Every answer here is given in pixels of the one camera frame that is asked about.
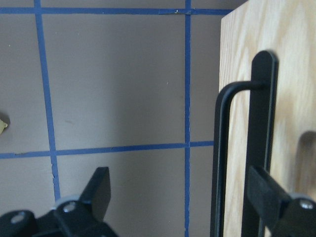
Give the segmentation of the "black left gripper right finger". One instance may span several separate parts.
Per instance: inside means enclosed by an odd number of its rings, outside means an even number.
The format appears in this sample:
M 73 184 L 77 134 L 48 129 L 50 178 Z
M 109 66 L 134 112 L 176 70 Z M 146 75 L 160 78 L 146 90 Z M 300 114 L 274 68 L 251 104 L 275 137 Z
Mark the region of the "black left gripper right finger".
M 316 202 L 304 194 L 287 193 L 261 167 L 249 169 L 247 197 L 269 230 L 316 228 Z

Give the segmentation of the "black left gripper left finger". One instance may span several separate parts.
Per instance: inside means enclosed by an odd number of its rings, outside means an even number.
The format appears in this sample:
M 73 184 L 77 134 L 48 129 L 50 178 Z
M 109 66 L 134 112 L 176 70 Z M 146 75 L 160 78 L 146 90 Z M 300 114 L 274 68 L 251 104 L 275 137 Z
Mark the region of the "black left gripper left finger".
M 58 224 L 87 224 L 103 221 L 111 199 L 108 167 L 98 167 L 80 195 L 61 199 L 53 210 Z

